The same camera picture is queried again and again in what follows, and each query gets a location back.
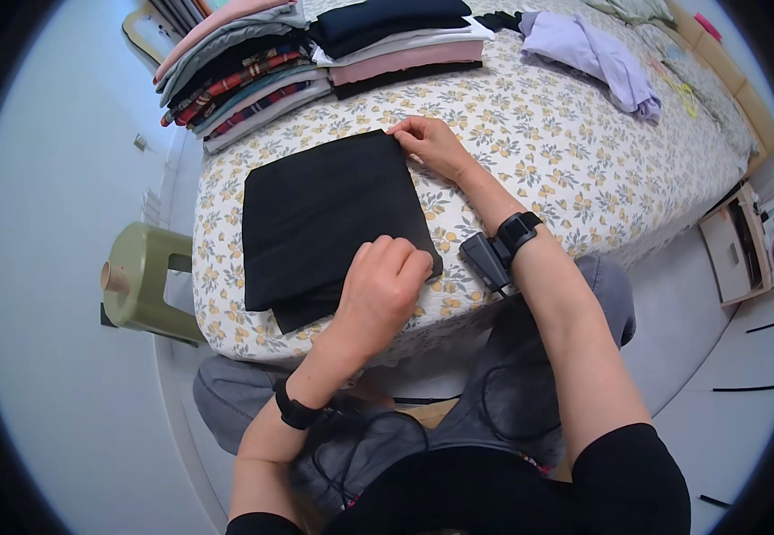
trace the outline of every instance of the black wristband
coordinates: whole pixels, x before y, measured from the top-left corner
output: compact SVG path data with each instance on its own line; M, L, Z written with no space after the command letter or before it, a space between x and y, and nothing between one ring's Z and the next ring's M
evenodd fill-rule
M274 383L275 400L280 408L282 421L300 431L306 431L324 411L323 408L304 407L298 401L288 399L286 380Z
M531 211L513 214L502 222L497 229L497 240L509 252L509 262L522 245L536 237L536 225L541 223L542 220Z

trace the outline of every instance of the white folded clothing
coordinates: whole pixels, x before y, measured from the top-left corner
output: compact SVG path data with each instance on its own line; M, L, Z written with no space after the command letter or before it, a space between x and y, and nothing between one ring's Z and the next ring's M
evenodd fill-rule
M333 89L326 78L316 80L304 91L296 92L293 95L280 99L264 110L255 113L245 121L236 124L226 134L219 135L211 140L205 140L203 149L208 154L219 152L244 137L246 134L250 134L253 130L256 130L266 123L270 123L280 115L294 110L311 100L319 99L320 97L327 95L330 91L333 91Z
M375 58L377 56L383 56L390 52L397 52L399 50L407 50L411 48L417 48L420 46L428 45L440 45L441 43L455 43L458 41L479 41L479 40L494 40L494 33L488 28L479 24L473 17L464 17L470 26L464 28L431 28L425 30L429 33L422 35L418 32L423 30L416 30L414 32L402 32L394 33L389 37L385 37L380 41L343 56L342 58L333 59L324 53L324 50L317 46L312 52L312 60L319 67L345 67L352 63L361 62L364 59ZM467 30L464 32L456 32L455 30Z
M315 70L307 70L302 73L296 73L292 74L291 76L287 78L283 78L282 80L277 80L273 84L269 84L262 89L254 92L252 95L248 95L244 100L241 102L235 104L232 106L229 110L226 111L223 115L218 116L208 128L204 130L205 134L211 134L214 132L217 127L221 126L221 124L225 123L230 117L238 113L239 111L242 111L244 108L247 108L249 106L252 106L256 101L259 101L260 99L267 97L272 92L276 91L277 89L281 89L285 86L289 86L291 84L296 84L299 81L307 81L307 80L321 80L322 78L328 77L328 71L327 69L315 69ZM277 103L271 104L265 111L269 110L271 107L275 106ZM250 118L246 119L246 121L251 121L252 119L255 119L258 115L258 112L253 114Z

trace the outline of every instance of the gray pants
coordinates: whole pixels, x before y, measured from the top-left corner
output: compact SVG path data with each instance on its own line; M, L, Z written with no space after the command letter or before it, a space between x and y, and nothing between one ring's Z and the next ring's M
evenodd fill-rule
M636 327L628 276L606 257L585 256L577 265L621 347ZM273 366L220 356L203 361L193 396L223 449L237 453L247 425L274 394L272 385L288 374ZM367 424L387 409L364 408L342 392L335 403L342 416L312 426L291 471L293 487L308 494L328 515L342 507L338 487L343 474L346 496L358 496L387 467L425 450L425 435L431 449L483 446L521 452L541 465L558 463L563 452L553 370L520 294L509 298L497 317L460 400L435 429L426 430L407 417L380 417ZM316 465L333 484L318 473Z

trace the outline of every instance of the green plastic stool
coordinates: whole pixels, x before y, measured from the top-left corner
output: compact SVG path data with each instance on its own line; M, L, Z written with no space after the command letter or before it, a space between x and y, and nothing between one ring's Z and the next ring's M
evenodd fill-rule
M117 327L145 330L196 346L197 319L164 301L167 269L190 273L192 240L133 222L116 237L102 269L104 313Z

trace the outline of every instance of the floral bedspread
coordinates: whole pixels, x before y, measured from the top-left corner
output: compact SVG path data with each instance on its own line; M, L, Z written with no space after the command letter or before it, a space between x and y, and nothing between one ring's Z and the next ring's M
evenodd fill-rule
M244 309L241 208L250 169L317 144L387 128L407 115L440 117L509 191L535 211L572 256L609 252L625 264L692 225L741 177L740 161L710 115L692 118L649 65L649 48L621 21L578 0L469 2L474 14L518 6L582 13L623 40L662 99L658 126L609 101L604 84L540 61L521 61L521 37L501 30L485 44L484 68L384 87L338 102L328 96L206 158L193 243L197 319L211 347L229 358L294 366L330 317L282 335L271 312ZM451 183L408 160L443 275L424 286L413 317L371 366L394 365L487 329L492 296L458 257L482 230Z

